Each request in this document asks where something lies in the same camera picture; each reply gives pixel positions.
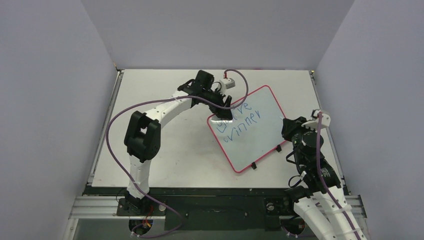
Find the pink framed whiteboard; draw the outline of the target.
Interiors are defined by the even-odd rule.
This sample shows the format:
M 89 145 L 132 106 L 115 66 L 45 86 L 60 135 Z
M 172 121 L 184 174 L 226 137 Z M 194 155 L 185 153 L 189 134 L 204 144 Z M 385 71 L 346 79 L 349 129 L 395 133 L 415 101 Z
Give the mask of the pink framed whiteboard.
M 206 123 L 234 172 L 256 165 L 285 142 L 281 134 L 285 114 L 268 85 L 249 93 L 231 113 L 232 120 L 211 115 Z

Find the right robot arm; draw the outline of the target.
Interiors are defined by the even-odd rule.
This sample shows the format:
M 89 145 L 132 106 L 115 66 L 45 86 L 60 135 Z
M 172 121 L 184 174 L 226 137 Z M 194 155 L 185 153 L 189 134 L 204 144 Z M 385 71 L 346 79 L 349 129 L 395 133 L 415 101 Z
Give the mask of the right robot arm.
M 292 144 L 288 157 L 294 157 L 292 163 L 307 187 L 289 189 L 282 207 L 304 220 L 319 240 L 365 240 L 341 180 L 321 152 L 321 131 L 330 124 L 330 115 L 319 109 L 313 110 L 310 119 L 283 118 L 281 135 Z

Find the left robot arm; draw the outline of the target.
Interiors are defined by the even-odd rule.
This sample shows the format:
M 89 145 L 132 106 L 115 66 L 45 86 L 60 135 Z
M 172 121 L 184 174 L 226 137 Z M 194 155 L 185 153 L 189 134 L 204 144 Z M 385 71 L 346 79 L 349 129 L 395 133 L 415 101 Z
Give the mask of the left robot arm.
M 206 100 L 210 111 L 224 120 L 233 118 L 228 109 L 232 97 L 225 91 L 236 84 L 231 78 L 218 81 L 217 88 L 212 89 L 214 76 L 204 70 L 199 70 L 194 79 L 180 85 L 171 96 L 171 100 L 161 103 L 146 112 L 135 111 L 129 120 L 124 137 L 124 145 L 130 159 L 130 183 L 126 189 L 125 207 L 136 215 L 150 211 L 153 204 L 145 194 L 149 188 L 149 173 L 151 160 L 158 154 L 161 147 L 161 130 L 180 113 Z

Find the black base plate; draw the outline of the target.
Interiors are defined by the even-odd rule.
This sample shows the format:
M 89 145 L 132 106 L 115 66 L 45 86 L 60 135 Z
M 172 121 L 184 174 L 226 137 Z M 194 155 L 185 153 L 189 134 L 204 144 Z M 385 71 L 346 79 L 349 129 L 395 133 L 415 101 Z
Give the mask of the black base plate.
M 165 188 L 152 187 L 149 195 L 132 203 L 124 187 L 87 186 L 83 195 L 114 197 L 115 215 L 129 217 L 128 227 L 147 233 L 160 220 L 166 231 L 279 231 L 304 224 L 294 211 L 301 198 L 312 199 L 303 186 L 294 188 Z

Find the aluminium frame rail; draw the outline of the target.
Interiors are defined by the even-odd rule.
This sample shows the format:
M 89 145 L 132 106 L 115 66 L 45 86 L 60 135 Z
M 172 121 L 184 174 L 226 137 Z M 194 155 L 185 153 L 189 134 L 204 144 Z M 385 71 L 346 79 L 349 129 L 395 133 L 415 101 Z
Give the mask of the aluminium frame rail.
M 77 196 L 69 219 L 141 220 L 145 216 L 117 215 L 118 203 L 114 196 Z

